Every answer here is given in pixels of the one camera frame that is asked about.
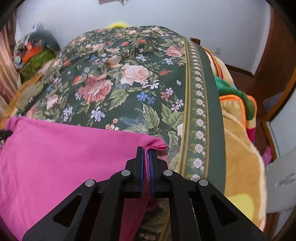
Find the orange yellow fleece blanket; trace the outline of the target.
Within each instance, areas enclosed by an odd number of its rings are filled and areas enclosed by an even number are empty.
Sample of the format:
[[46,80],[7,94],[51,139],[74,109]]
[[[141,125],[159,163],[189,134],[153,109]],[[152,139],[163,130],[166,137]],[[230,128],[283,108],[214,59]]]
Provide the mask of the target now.
[[219,92],[226,150],[225,196],[260,230],[266,225],[267,188],[262,156],[254,145],[257,104],[238,90],[226,65],[205,50]]

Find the grey chair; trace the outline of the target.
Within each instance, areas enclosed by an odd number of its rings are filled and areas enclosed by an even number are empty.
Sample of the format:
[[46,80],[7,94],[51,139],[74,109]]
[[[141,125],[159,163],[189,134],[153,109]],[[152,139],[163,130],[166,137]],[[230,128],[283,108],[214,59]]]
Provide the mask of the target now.
[[295,206],[295,149],[270,163],[265,170],[267,213],[290,210]]

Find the green bag with clutter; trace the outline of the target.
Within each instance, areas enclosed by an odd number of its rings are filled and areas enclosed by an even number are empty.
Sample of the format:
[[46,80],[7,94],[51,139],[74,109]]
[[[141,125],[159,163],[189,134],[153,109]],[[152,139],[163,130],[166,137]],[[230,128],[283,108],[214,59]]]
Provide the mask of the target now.
[[33,78],[44,64],[54,58],[55,54],[52,50],[41,46],[34,47],[29,42],[24,48],[17,50],[13,57],[13,63],[20,74],[21,81],[25,82]]

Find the grey stuffed toy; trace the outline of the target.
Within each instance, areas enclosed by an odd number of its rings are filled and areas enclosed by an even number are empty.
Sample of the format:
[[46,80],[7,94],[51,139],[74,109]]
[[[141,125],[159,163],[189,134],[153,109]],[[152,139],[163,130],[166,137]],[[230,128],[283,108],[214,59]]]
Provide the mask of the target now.
[[48,30],[41,29],[31,33],[28,41],[34,46],[39,45],[42,48],[48,48],[54,52],[59,52],[61,50],[57,40]]

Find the pink pants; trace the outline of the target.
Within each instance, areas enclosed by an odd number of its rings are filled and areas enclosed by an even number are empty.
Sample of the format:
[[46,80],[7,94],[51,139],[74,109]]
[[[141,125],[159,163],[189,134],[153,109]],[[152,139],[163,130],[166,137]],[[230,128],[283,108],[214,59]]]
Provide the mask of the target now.
[[123,170],[138,147],[167,148],[143,133],[26,117],[9,118],[5,129],[12,135],[1,147],[1,218],[17,240],[85,181]]

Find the dark green floral bedspread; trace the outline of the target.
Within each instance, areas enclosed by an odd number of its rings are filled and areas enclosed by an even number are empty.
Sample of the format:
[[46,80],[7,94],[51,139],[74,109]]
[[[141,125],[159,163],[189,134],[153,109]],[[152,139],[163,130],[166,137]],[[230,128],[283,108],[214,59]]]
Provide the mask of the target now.
[[209,57],[167,28],[82,34],[44,72],[18,114],[162,138],[172,170],[225,188],[224,128]]

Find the pink striped curtain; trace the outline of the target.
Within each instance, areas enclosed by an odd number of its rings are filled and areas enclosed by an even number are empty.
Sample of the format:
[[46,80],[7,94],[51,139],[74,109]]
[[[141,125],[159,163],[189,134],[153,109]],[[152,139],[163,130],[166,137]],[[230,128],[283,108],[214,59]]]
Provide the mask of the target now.
[[21,79],[13,64],[16,35],[16,11],[10,16],[1,30],[0,35],[0,98],[1,118],[3,118],[8,104],[21,86]]

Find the brown cardboard box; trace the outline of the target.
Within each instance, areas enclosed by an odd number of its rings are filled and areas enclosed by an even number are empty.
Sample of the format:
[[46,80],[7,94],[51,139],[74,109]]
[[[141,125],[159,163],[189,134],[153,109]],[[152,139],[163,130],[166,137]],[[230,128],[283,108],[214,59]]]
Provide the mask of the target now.
[[1,129],[4,129],[6,121],[10,116],[16,115],[17,110],[24,110],[25,106],[29,103],[29,99],[42,90],[43,87],[40,83],[42,76],[43,74],[39,73],[23,83],[16,91],[16,94],[6,109],[1,110]]

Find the yellow pillow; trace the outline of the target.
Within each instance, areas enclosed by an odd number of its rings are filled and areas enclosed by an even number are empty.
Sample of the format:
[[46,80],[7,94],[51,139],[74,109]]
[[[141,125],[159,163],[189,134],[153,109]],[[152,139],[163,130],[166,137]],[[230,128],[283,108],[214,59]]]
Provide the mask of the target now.
[[129,25],[127,25],[124,22],[114,22],[114,23],[111,23],[107,28],[108,29],[115,29],[115,28],[128,28],[128,27],[129,27]]

